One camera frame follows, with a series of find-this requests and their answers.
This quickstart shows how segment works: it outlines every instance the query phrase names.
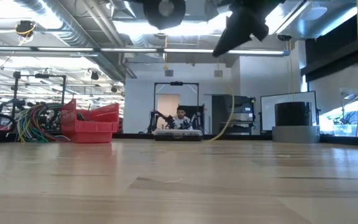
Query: colorful wires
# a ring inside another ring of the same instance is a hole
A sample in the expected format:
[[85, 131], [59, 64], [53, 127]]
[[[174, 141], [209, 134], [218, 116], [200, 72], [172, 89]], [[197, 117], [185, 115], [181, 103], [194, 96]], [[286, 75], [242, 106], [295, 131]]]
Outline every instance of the colorful wires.
[[[59, 112], [62, 108], [60, 103], [47, 103], [33, 106], [21, 111], [17, 117], [17, 141], [20, 142], [68, 142], [66, 136], [53, 136], [45, 130], [42, 124], [46, 124], [47, 111]], [[85, 120], [82, 114], [77, 115], [78, 119]]]

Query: robotic arm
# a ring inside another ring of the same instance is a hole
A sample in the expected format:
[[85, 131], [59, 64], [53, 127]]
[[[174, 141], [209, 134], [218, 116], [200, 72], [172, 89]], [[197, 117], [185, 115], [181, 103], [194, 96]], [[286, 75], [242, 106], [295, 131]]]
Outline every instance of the robotic arm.
[[157, 121], [159, 118], [164, 119], [164, 121], [168, 123], [169, 128], [173, 129], [175, 127], [175, 124], [173, 123], [174, 119], [172, 116], [165, 116], [164, 114], [162, 114], [158, 111], [151, 111], [150, 116], [151, 116], [150, 124], [149, 124], [149, 127], [147, 128], [148, 134], [151, 134], [153, 131], [155, 131], [157, 129]]

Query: table surface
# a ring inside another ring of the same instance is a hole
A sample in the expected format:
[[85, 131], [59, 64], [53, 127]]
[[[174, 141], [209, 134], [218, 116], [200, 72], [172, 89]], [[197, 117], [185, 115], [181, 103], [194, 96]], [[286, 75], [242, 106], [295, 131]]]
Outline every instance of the table surface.
[[358, 223], [358, 147], [0, 143], [0, 223]]

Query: metal rack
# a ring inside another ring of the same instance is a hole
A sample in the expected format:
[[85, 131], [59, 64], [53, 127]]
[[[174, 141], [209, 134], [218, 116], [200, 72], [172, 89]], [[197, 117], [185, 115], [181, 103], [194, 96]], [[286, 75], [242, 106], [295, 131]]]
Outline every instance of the metal rack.
[[16, 113], [16, 99], [17, 99], [17, 91], [19, 89], [19, 79], [21, 77], [35, 77], [35, 78], [49, 78], [49, 77], [60, 77], [63, 78], [62, 84], [62, 104], [65, 104], [65, 92], [66, 92], [66, 75], [47, 75], [47, 74], [35, 74], [35, 75], [22, 75], [19, 71], [13, 73], [13, 77], [15, 78], [14, 92], [13, 92], [13, 106], [12, 106], [12, 117], [15, 117]]

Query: gray cylindrical base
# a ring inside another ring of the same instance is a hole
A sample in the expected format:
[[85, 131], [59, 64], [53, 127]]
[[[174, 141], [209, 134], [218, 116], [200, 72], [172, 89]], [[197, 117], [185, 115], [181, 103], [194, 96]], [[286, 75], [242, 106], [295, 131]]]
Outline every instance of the gray cylindrical base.
[[291, 143], [320, 142], [319, 126], [279, 126], [273, 127], [273, 141]]

